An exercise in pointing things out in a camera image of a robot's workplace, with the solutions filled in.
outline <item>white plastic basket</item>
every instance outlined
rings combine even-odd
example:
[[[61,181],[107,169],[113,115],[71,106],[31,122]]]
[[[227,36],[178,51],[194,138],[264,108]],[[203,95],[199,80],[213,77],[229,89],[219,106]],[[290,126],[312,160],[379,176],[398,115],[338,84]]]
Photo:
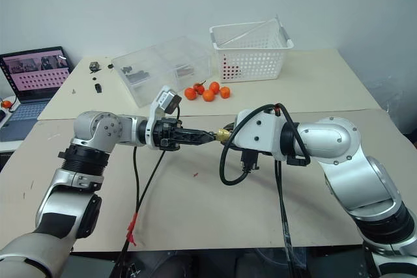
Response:
[[[223,83],[277,78],[294,47],[278,18],[214,26],[210,35]]]

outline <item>laptop screen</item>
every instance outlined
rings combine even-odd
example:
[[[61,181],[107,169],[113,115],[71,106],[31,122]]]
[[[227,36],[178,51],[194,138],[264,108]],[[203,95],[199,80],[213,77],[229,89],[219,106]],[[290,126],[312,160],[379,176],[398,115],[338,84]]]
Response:
[[[1,55],[0,67],[19,101],[52,98],[71,73],[62,47]]]

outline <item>white wall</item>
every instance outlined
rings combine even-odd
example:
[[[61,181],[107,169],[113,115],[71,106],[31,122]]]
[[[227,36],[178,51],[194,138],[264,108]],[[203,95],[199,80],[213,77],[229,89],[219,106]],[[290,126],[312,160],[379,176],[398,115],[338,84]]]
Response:
[[[0,9],[0,52],[62,45],[74,63],[180,35],[209,44],[212,25],[278,12],[297,49],[338,48],[400,129],[417,127],[417,0],[1,0]]]

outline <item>brass connector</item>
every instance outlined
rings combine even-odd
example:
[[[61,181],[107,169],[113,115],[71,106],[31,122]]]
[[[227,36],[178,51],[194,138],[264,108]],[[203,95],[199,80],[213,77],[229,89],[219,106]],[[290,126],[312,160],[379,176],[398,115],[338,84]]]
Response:
[[[217,141],[223,142],[227,141],[230,138],[231,133],[228,130],[220,128],[215,135]]]

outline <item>red zip tie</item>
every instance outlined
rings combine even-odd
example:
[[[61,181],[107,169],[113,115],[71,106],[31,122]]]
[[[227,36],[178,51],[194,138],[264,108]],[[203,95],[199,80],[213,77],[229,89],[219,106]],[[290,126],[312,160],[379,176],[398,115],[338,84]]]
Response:
[[[128,227],[128,233],[126,235],[127,240],[130,243],[132,243],[134,246],[136,246],[136,243],[135,243],[135,239],[133,238],[132,232],[135,229],[136,219],[137,219],[137,212],[133,214],[132,221],[130,222],[129,227]]]

